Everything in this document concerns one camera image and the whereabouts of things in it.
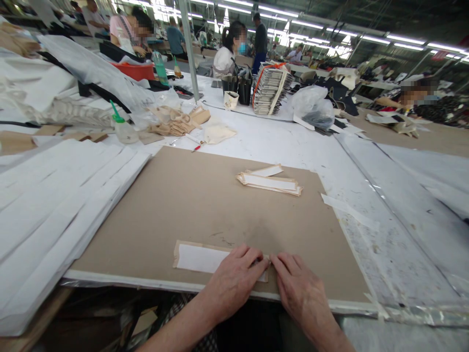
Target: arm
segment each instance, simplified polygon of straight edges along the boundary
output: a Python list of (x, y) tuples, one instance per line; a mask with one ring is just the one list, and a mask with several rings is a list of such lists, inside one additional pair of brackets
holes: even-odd
[(138, 352), (190, 351), (248, 300), (254, 284), (269, 266), (262, 252), (243, 244), (221, 262), (205, 288)]
[(298, 255), (280, 253), (270, 260), (285, 310), (319, 352), (355, 352), (329, 309), (324, 284)]

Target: red basket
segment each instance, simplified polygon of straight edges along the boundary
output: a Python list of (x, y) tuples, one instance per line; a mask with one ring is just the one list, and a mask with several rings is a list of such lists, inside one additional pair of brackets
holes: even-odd
[(154, 80), (155, 74), (153, 73), (154, 64), (148, 65), (129, 65), (124, 64), (113, 64), (119, 69), (123, 74), (126, 74), (129, 77), (132, 77), (135, 81), (141, 81), (143, 79)]

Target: stack of paper strips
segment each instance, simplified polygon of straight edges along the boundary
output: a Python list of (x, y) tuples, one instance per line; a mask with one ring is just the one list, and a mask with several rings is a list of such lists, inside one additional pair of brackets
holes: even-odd
[(256, 76), (254, 87), (254, 112), (259, 115), (272, 115), (278, 113), (280, 101), (285, 97), (293, 82), (293, 76), (286, 70), (270, 66), (270, 63), (261, 63), (259, 75)]
[(21, 334), (150, 158), (68, 139), (0, 174), (0, 335)]
[(236, 179), (245, 186), (288, 193), (297, 197), (301, 196), (303, 187), (298, 186), (298, 182), (295, 179), (271, 177), (282, 171), (282, 165), (272, 165), (257, 171), (246, 170), (245, 172), (239, 173)]

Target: woman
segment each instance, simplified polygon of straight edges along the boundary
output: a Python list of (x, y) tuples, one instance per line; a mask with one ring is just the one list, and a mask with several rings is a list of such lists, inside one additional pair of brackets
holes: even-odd
[(234, 21), (230, 28), (224, 28), (221, 36), (222, 47), (216, 52), (210, 76), (221, 78), (235, 71), (236, 54), (246, 52), (246, 26)]
[(375, 111), (397, 111), (410, 109), (414, 114), (413, 106), (424, 104), (427, 96), (433, 94), (438, 87), (438, 78), (431, 76), (417, 81), (403, 81), (400, 88), (395, 88), (377, 97), (368, 108)]
[(121, 46), (119, 34), (132, 43), (135, 53), (145, 57), (151, 50), (146, 45), (146, 37), (153, 33), (153, 22), (140, 6), (132, 8), (130, 16), (112, 16), (110, 21), (111, 43)]

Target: cardboard board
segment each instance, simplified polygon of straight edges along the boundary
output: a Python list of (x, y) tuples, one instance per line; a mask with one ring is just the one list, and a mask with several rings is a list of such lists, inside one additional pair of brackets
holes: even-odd
[[(234, 175), (268, 164), (163, 147), (98, 230), (73, 270), (204, 285), (211, 275), (175, 269), (177, 240), (263, 253), (301, 255), (331, 300), (369, 303), (370, 293), (320, 178), (283, 167), (278, 177), (304, 186), (301, 197), (245, 187)], [(273, 267), (258, 292), (278, 293)]]

